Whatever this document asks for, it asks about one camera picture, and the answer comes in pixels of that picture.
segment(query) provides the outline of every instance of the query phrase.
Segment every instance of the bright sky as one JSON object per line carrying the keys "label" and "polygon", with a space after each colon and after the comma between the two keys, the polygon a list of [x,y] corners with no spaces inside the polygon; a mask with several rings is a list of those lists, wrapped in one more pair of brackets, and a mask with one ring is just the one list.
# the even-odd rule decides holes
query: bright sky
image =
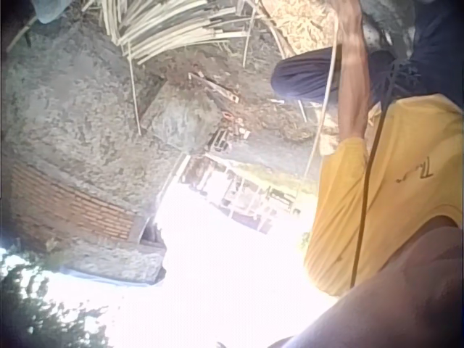
{"label": "bright sky", "polygon": [[171,187],[158,223],[167,244],[162,286],[118,288],[56,275],[50,295],[111,305],[115,348],[265,348],[334,301],[306,279],[297,254],[229,220],[186,186]]}

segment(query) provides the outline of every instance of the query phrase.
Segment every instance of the yellow shirt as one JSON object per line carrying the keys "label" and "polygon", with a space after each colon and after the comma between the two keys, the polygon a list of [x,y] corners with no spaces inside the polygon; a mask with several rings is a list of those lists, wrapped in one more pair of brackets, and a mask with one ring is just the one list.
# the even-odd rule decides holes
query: yellow shirt
{"label": "yellow shirt", "polygon": [[[357,284],[377,273],[431,218],[444,215],[462,225],[462,113],[440,95],[390,105],[370,174]],[[312,282],[332,296],[349,290],[367,160],[361,138],[342,141],[323,160],[304,265]]]}

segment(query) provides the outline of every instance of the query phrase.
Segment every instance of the green leaves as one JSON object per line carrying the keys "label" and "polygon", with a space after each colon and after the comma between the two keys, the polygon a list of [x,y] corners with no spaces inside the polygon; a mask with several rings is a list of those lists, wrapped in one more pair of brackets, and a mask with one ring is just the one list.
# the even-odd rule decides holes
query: green leaves
{"label": "green leaves", "polygon": [[[3,255],[1,266],[14,254],[10,250]],[[20,341],[21,347],[109,348],[105,326],[86,330],[86,318],[99,318],[105,309],[88,309],[84,304],[66,308],[64,303],[46,300],[50,280],[43,275],[44,259],[32,253],[20,256],[26,263],[15,265],[0,280],[2,339]]]}

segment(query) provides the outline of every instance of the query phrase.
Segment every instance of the red brick wall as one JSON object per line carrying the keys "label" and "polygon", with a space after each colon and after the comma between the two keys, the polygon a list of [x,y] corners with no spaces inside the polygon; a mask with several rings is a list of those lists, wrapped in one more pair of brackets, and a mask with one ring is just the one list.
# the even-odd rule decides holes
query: red brick wall
{"label": "red brick wall", "polygon": [[9,172],[9,221],[26,239],[45,242],[51,237],[82,233],[126,240],[135,215],[113,204],[58,183],[17,160],[3,162]]}

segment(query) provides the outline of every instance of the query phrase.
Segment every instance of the rope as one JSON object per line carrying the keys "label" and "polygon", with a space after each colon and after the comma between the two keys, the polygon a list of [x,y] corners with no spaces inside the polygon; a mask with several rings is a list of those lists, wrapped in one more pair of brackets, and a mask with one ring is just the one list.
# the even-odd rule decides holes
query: rope
{"label": "rope", "polygon": [[365,170],[364,176],[364,189],[362,193],[362,205],[361,205],[361,220],[360,220],[360,230],[357,235],[357,245],[355,251],[355,260],[353,262],[353,269],[351,273],[351,282],[349,287],[352,289],[356,285],[356,277],[357,277],[357,269],[360,262],[361,256],[361,247],[363,246],[363,238],[364,238],[364,229],[365,229],[365,218],[368,212],[368,195],[369,195],[369,179],[370,179],[370,172],[372,170],[372,166],[374,163],[374,157],[376,156],[378,143],[380,141],[380,135],[382,133],[382,129],[384,129],[384,123],[386,118],[386,111],[388,106],[392,102],[392,94],[393,94],[393,87],[394,82],[397,78],[397,74],[399,72],[399,64],[395,62],[393,65],[393,71],[389,74],[389,77],[386,79],[386,82],[389,83],[388,90],[384,94],[384,100],[381,101],[382,112],[380,116],[380,120],[378,122],[378,127],[376,131],[376,137],[374,138],[374,142],[372,145],[372,150],[370,151],[368,165]]}

